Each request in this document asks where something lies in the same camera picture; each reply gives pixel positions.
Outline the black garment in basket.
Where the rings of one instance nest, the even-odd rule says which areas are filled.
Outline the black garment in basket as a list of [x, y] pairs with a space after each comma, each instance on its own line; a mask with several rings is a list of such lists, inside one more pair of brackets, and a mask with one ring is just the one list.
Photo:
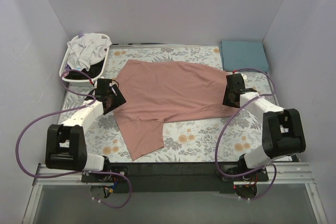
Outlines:
[[83, 72], [85, 75], [80, 74], [79, 72], [70, 71], [65, 75], [65, 78], [69, 80], [88, 80], [87, 76], [89, 76], [91, 79], [93, 79], [101, 73], [103, 63], [104, 61], [102, 60], [99, 63], [90, 66], [89, 70], [87, 70], [86, 68], [82, 70], [76, 68], [78, 71]]

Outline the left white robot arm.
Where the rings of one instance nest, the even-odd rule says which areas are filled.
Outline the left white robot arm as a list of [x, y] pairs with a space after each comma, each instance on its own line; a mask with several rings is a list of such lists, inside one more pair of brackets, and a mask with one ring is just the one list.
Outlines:
[[85, 133], [92, 123], [126, 103], [113, 79], [99, 78], [95, 89], [86, 95], [83, 108], [61, 124], [47, 131], [45, 164], [51, 169], [71, 171], [102, 171], [105, 157], [87, 151]]

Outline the white crumpled garment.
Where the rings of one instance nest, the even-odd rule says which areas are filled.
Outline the white crumpled garment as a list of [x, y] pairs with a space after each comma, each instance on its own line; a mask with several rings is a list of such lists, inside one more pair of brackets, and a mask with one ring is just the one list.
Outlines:
[[107, 49], [112, 45], [110, 38], [90, 33], [67, 43], [69, 56], [67, 65], [71, 69], [89, 71], [91, 66], [105, 59]]

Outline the white laundry basket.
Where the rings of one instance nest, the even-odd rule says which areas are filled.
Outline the white laundry basket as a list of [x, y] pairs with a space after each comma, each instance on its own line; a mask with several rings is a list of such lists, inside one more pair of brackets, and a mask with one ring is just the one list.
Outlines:
[[[103, 35], [104, 37], [107, 37], [107, 38], [110, 38], [108, 35], [105, 35], [105, 34], [100, 34], [100, 33], [97, 33], [97, 34]], [[86, 34], [77, 35], [72, 40], [80, 38], [83, 35], [86, 35]], [[102, 74], [104, 72], [105, 66], [107, 64], [107, 58], [108, 58], [109, 49], [107, 49], [101, 73], [97, 77], [93, 78], [92, 81], [96, 81], [96, 80], [98, 80], [98, 78], [102, 77]], [[62, 60], [61, 67], [59, 69], [59, 74], [60, 75], [63, 74], [67, 70], [76, 71], [75, 69], [71, 69], [67, 65], [68, 56], [69, 56], [69, 49], [66, 50], [65, 56], [64, 56], [64, 58]], [[91, 86], [91, 83], [90, 83], [89, 80], [69, 80], [69, 79], [66, 79], [65, 76], [62, 79], [63, 79], [63, 81], [67, 81], [67, 82], [69, 82], [69, 83], [71, 83], [71, 84], [73, 84], [75, 86], [79, 86], [79, 87], [89, 87], [89, 86]]]

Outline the aluminium frame rail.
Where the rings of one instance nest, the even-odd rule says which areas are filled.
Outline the aluminium frame rail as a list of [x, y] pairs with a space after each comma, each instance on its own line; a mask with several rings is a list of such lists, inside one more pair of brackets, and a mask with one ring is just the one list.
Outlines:
[[[275, 177], [275, 184], [312, 184], [314, 176], [308, 163], [302, 162], [275, 162], [276, 168], [267, 166], [267, 178], [258, 176], [257, 185], [270, 184]], [[40, 165], [37, 174], [42, 178], [35, 178], [33, 185], [111, 185], [110, 182], [88, 182], [82, 180], [82, 173], [60, 176], [64, 170], [48, 169]]]

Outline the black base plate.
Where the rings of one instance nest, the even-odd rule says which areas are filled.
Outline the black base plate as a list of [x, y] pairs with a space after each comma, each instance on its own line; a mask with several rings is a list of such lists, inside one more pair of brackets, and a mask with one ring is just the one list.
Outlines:
[[269, 181], [264, 168], [244, 177], [228, 178], [218, 171], [214, 162], [109, 163], [104, 170], [127, 177], [134, 193], [216, 191], [233, 194], [235, 182], [254, 188], [255, 182]]

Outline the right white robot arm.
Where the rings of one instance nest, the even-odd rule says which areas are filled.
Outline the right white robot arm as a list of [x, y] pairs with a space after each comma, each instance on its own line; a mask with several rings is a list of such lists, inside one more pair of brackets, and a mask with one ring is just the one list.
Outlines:
[[272, 161], [306, 150], [300, 113], [284, 109], [265, 99], [255, 89], [246, 88], [243, 75], [233, 72], [226, 76], [223, 105], [245, 109], [262, 122], [261, 145], [240, 156], [237, 165], [222, 174], [229, 178], [254, 173]]

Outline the pink printed t shirt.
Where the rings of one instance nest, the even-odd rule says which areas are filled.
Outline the pink printed t shirt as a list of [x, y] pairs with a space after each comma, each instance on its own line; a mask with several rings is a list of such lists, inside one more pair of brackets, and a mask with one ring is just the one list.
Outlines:
[[117, 75], [126, 103], [113, 114], [131, 159], [163, 148], [165, 123], [232, 116], [226, 76], [200, 63], [128, 60]]

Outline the folded teal t shirt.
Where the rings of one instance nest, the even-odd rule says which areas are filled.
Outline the folded teal t shirt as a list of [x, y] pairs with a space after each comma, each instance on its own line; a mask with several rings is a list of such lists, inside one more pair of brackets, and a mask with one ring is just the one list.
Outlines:
[[251, 41], [222, 40], [219, 46], [223, 69], [233, 71], [251, 68], [269, 71], [263, 44]]

